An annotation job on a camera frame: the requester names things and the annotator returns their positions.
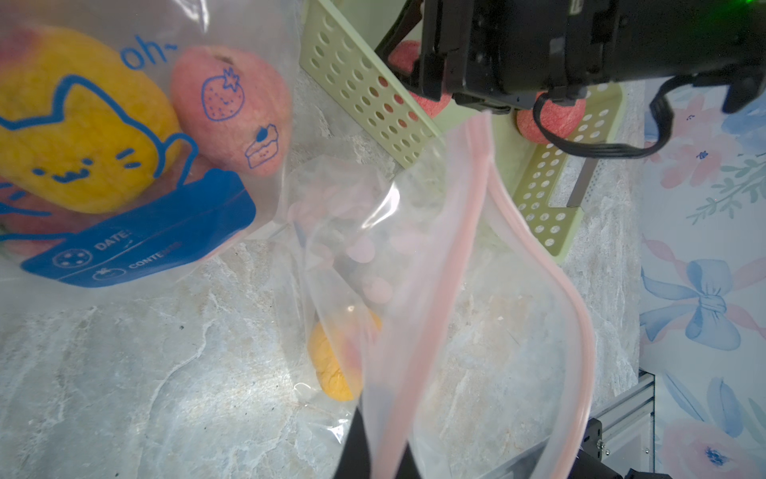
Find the blue zipper clear bag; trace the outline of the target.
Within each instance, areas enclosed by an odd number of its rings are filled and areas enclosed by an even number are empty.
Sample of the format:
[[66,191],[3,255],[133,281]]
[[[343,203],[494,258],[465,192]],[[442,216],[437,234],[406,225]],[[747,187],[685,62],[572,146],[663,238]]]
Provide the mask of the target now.
[[177,277],[259,233],[293,137],[298,1],[5,1],[1,297]]

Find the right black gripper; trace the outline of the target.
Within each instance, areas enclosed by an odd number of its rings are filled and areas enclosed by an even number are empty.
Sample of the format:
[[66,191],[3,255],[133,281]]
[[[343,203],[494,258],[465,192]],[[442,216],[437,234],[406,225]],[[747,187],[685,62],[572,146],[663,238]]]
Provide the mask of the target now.
[[411,92],[496,114],[529,109],[538,93],[566,103],[586,88],[667,77],[723,86],[741,111],[765,88],[761,1],[408,1],[384,36],[388,58],[421,32]]

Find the yellow peach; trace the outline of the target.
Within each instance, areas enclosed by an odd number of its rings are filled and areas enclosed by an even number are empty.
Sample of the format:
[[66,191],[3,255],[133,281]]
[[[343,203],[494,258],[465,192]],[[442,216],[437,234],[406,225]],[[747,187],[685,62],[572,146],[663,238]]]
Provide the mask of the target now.
[[110,213],[179,159],[165,93],[100,41],[61,27],[1,38],[1,176],[58,207]]
[[348,402],[362,391],[361,359],[357,344],[345,337],[333,348],[320,321],[307,341],[307,351],[321,390],[331,399]]

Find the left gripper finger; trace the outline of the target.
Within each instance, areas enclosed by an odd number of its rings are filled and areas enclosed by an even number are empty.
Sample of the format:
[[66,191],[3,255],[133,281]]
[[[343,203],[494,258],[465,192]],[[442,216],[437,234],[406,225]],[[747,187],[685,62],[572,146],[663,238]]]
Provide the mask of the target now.
[[[357,407],[351,421],[341,458],[333,476],[334,479],[370,479],[371,459],[370,448],[367,441],[364,420],[361,409]],[[421,479],[422,476],[410,444],[406,445],[405,452],[399,464],[395,479]]]

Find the pink peach bottom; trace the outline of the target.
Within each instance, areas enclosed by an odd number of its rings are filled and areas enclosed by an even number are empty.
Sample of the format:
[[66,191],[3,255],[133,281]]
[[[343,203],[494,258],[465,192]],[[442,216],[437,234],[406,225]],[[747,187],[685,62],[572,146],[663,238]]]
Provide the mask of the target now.
[[[1,229],[8,235],[49,236],[76,233],[78,215],[1,179]],[[61,239],[16,239],[1,245],[19,257],[35,257]]]

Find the yellow peach top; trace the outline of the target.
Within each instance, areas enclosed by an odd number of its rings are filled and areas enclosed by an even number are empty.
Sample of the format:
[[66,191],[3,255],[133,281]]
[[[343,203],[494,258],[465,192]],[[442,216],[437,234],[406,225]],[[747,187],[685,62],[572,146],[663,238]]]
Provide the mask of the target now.
[[321,390],[331,399],[348,402],[362,391],[361,359],[357,344],[345,337],[333,348],[320,321],[307,341],[307,351]]

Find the pink zipper clear bag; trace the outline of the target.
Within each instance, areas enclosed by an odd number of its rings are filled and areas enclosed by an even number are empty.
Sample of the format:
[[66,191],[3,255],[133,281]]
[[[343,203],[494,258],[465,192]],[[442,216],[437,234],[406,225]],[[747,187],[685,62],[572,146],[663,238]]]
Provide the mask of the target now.
[[[592,322],[511,200],[488,115],[393,179],[315,158],[288,175],[279,217],[300,476],[333,478],[359,407],[371,478],[395,478],[407,444],[422,478],[566,477],[590,416]],[[357,344],[353,401],[320,388],[317,321],[333,348]]]

